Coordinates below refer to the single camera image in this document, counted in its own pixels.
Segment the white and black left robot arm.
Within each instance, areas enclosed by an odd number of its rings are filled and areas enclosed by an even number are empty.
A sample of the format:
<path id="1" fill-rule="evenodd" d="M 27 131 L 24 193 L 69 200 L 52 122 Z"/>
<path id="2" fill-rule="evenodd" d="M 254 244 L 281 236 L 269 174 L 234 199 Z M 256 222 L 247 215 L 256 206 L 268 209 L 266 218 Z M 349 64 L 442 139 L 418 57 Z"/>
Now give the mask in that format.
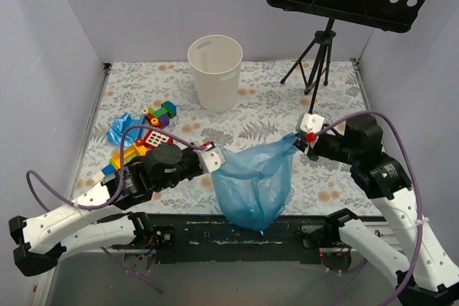
<path id="1" fill-rule="evenodd" d="M 194 150 L 163 143 L 133 158 L 69 204 L 40 216 L 10 219 L 9 231 L 17 245 L 14 263 L 31 277 L 89 249 L 112 244 L 146 248 L 152 242 L 153 227 L 146 216 L 129 208 L 180 181 L 215 171 L 223 163 L 221 150 L 213 145 Z"/>

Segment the blue bag piece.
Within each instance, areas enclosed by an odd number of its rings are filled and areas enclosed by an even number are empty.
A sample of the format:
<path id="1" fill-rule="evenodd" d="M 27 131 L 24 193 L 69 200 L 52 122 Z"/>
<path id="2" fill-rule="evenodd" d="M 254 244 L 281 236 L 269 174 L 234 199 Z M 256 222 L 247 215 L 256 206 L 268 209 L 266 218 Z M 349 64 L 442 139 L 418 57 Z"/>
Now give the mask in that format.
<path id="1" fill-rule="evenodd" d="M 113 145 L 120 145 L 121 139 L 126 129 L 132 125 L 140 125 L 145 123 L 146 116 L 141 115 L 139 118 L 134 118 L 130 113 L 124 113 L 120 117 L 116 117 L 110 125 L 107 138 L 108 142 Z M 143 132 L 142 128 L 134 128 L 130 130 L 125 137 L 124 147 L 127 148 L 133 145 Z"/>

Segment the blue plastic trash bag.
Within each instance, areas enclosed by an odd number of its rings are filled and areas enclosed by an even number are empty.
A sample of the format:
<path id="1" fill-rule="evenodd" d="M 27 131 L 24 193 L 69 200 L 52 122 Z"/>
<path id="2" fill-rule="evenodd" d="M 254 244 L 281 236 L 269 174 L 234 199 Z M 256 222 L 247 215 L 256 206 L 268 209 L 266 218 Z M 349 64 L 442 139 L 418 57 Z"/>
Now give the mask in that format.
<path id="1" fill-rule="evenodd" d="M 225 218 L 244 229 L 263 232 L 282 213 L 292 194 L 296 136 L 232 152 L 222 149 L 225 163 L 211 174 Z"/>

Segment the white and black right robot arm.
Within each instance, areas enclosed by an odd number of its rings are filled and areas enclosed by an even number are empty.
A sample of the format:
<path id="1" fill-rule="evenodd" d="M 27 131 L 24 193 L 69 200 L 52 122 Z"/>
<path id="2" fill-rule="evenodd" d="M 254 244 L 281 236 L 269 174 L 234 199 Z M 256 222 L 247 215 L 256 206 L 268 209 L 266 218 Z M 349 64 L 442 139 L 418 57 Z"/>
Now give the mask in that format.
<path id="1" fill-rule="evenodd" d="M 311 160 L 327 158 L 350 166 L 354 183 L 380 211 L 400 250 L 368 229 L 348 209 L 328 215 L 312 233 L 333 247 L 348 245 L 382 273 L 394 288 L 383 303 L 453 305 L 458 301 L 458 266 L 430 228 L 422 211 L 412 168 L 388 156 L 382 147 L 378 113 L 361 111 L 343 118 L 344 134 L 335 134 L 320 115 L 305 113 L 296 126 L 295 146 Z"/>

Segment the white cylindrical trash bin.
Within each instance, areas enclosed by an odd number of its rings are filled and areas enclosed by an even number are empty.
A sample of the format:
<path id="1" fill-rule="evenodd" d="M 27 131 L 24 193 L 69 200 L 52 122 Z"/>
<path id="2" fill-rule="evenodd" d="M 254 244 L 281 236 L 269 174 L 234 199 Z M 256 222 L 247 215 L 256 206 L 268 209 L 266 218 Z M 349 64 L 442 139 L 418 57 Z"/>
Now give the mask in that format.
<path id="1" fill-rule="evenodd" d="M 213 113 L 231 109 L 237 100 L 243 51 L 225 35 L 209 35 L 196 40 L 187 59 L 201 106 Z"/>

